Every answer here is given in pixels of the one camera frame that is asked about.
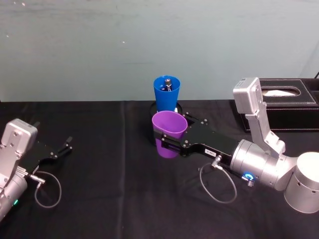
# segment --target blue cup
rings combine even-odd
[[[162,91],[165,79],[171,80],[172,91]],[[174,76],[160,76],[154,80],[154,91],[157,111],[175,111],[180,88],[180,81]]]

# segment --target black tablecloth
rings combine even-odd
[[[58,148],[73,136],[72,154],[51,166],[62,184],[54,209],[35,203],[30,183],[0,223],[0,239],[317,239],[319,213],[288,206],[282,192],[248,188],[234,178],[238,198],[221,205],[198,188],[183,189],[209,159],[201,155],[163,159],[150,144],[151,102],[0,103],[0,130],[20,118],[40,121],[38,140]],[[212,128],[251,140],[236,122],[229,101],[185,101],[183,109],[207,118]],[[319,151],[319,133],[279,133],[288,156]],[[219,172],[208,185],[229,199],[232,187]]]

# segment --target purple cup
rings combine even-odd
[[[187,129],[187,120],[174,111],[160,111],[152,118],[153,128],[177,139],[181,139]],[[156,139],[156,148],[160,156],[174,158],[177,152],[162,148],[161,141]]]

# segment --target tissue box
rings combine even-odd
[[[319,79],[260,79],[267,115],[272,131],[319,131]],[[233,111],[246,132],[249,124],[245,115]]]

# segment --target white wall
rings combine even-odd
[[[318,45],[319,0],[0,0],[0,100],[151,100],[163,74],[229,99],[241,77],[313,77]]]

